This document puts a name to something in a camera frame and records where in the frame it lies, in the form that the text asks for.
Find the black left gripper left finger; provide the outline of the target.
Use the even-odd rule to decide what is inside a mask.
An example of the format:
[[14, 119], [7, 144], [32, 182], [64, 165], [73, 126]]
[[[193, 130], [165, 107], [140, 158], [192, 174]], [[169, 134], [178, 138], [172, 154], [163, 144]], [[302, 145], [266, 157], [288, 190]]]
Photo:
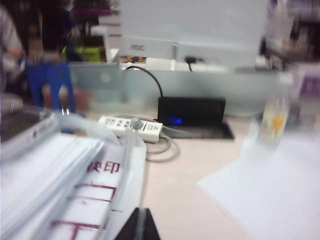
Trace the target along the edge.
[[143, 239], [143, 210], [136, 207], [117, 235], [118, 240]]

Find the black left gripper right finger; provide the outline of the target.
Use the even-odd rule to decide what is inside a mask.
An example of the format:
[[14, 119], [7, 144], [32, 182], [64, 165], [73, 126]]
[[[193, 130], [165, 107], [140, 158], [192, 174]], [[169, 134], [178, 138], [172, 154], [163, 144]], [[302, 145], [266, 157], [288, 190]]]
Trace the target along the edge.
[[152, 213], [149, 208], [145, 209], [143, 239], [144, 240], [161, 240], [156, 223], [153, 219]]

